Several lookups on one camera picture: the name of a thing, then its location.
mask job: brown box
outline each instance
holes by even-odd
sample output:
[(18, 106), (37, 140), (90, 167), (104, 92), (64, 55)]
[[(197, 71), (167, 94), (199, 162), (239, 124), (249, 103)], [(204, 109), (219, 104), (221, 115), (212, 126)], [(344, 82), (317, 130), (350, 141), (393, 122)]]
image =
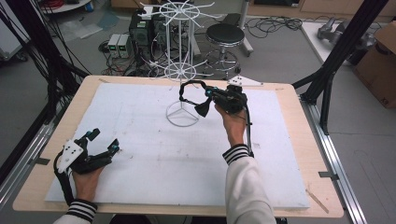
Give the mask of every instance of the brown box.
[(377, 44), (354, 73), (385, 108), (396, 108), (396, 21), (375, 33)]
[(140, 3), (149, 5), (151, 0), (111, 0), (111, 6), (118, 8), (143, 8)]

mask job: black chair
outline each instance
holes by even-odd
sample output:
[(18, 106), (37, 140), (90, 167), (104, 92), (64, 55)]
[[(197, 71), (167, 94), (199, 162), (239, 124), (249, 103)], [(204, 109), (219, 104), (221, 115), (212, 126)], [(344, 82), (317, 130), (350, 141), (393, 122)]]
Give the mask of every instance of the black chair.
[(207, 28), (206, 38), (209, 42), (220, 46), (220, 49), (211, 50), (206, 54), (206, 66), (225, 72), (226, 79), (228, 79), (228, 71), (232, 69), (235, 73), (240, 73), (241, 67), (238, 59), (226, 48), (242, 44), (245, 38), (244, 32), (237, 26), (218, 23)]

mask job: black and white striped cuff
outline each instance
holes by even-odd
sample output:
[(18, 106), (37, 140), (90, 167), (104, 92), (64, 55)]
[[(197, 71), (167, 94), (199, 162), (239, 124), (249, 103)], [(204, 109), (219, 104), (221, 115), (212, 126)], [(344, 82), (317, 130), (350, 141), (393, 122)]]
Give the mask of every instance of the black and white striped cuff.
[(231, 164), (231, 162), (236, 161), (240, 158), (243, 157), (248, 157), (248, 146), (245, 144), (238, 144), (230, 149), (228, 149), (226, 152), (222, 154), (224, 160), (227, 162), (228, 165)]
[(96, 209), (98, 209), (98, 206), (94, 203), (81, 199), (75, 199), (70, 204), (69, 210), (66, 214), (75, 217), (81, 217), (92, 223), (96, 214)]

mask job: sleeve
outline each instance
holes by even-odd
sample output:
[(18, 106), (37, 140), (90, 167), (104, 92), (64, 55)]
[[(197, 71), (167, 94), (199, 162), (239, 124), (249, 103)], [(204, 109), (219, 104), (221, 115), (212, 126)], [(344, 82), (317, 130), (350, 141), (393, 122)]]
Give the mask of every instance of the sleeve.
[(75, 199), (67, 213), (61, 216), (54, 224), (90, 224), (95, 217), (97, 205), (85, 200)]
[(248, 147), (236, 145), (223, 158), (229, 165), (225, 189), (227, 223), (276, 224), (259, 166), (249, 157)]

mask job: black post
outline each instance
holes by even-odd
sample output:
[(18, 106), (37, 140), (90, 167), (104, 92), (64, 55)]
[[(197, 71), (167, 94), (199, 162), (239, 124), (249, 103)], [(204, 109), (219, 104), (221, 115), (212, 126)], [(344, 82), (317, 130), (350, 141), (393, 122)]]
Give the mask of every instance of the black post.
[(365, 0), (319, 70), (311, 76), (292, 84), (297, 89), (311, 82), (308, 90), (302, 94), (302, 100), (309, 104), (315, 104), (324, 91), (320, 111), (320, 126), (326, 134), (329, 134), (327, 120), (334, 75), (387, 2), (388, 0)]

